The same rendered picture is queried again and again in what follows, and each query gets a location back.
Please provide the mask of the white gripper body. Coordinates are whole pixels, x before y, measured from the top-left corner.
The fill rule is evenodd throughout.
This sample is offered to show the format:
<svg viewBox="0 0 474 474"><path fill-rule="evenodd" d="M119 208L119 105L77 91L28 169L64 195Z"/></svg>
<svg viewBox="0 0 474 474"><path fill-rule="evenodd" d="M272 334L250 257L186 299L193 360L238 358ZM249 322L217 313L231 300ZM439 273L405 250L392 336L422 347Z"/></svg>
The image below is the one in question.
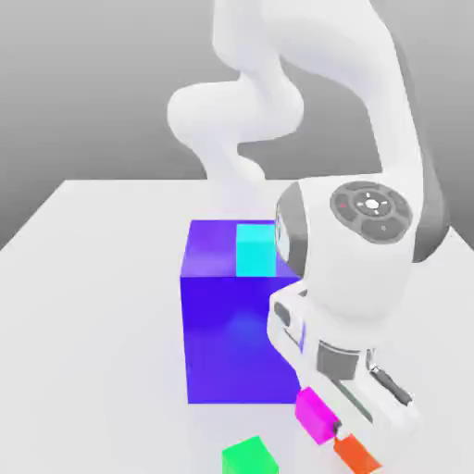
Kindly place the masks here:
<svg viewBox="0 0 474 474"><path fill-rule="evenodd" d="M352 434L369 451L398 451L419 426L413 397L373 354L314 354L308 358L308 386L331 434Z"/></svg>

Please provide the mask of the small orange cube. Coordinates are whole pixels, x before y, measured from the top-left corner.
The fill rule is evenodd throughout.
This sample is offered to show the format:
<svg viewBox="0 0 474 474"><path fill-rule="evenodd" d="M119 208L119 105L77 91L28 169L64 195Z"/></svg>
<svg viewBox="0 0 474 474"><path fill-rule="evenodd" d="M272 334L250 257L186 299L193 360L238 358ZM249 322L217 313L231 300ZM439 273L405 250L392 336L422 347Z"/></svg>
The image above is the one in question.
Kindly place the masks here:
<svg viewBox="0 0 474 474"><path fill-rule="evenodd" d="M382 467L353 434L343 439L335 437L333 449L354 474L371 474Z"/></svg>

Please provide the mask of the small magenta cube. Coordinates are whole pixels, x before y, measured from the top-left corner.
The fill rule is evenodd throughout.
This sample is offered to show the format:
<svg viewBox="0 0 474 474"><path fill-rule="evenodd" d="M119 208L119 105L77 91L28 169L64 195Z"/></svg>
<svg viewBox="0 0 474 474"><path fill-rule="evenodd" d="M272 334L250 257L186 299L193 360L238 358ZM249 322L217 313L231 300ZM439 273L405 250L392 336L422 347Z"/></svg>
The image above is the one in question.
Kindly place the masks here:
<svg viewBox="0 0 474 474"><path fill-rule="evenodd" d="M318 445L333 439L341 426L337 416L310 387L302 389L297 394L294 413L302 427Z"/></svg>

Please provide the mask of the small green cube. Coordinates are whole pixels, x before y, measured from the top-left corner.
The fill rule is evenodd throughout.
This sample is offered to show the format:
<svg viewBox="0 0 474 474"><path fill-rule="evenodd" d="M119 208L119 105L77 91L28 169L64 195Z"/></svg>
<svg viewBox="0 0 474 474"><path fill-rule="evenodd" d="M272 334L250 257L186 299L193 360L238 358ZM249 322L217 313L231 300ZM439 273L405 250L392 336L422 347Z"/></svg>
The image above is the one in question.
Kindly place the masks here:
<svg viewBox="0 0 474 474"><path fill-rule="evenodd" d="M222 474L280 474L280 468L259 436L222 451Z"/></svg>

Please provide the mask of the small cyan cube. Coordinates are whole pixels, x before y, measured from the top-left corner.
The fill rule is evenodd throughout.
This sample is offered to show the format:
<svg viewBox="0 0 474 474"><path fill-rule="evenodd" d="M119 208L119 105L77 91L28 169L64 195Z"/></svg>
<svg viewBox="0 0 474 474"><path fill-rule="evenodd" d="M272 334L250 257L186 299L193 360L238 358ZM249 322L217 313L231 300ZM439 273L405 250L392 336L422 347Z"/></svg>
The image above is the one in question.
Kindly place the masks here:
<svg viewBox="0 0 474 474"><path fill-rule="evenodd" d="M274 277L276 275L275 226L238 224L236 228L236 275Z"/></svg>

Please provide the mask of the large blue box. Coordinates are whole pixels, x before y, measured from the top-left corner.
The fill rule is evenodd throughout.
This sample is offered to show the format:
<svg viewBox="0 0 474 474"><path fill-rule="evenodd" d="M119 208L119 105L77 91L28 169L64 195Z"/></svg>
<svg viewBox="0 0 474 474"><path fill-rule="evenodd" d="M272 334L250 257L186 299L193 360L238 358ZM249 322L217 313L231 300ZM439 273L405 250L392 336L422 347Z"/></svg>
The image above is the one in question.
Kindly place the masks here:
<svg viewBox="0 0 474 474"><path fill-rule="evenodd" d="M277 255L274 277L236 275L238 224L192 220L181 264L181 313L191 404L291 404L300 385L267 336L269 298L298 280Z"/></svg>

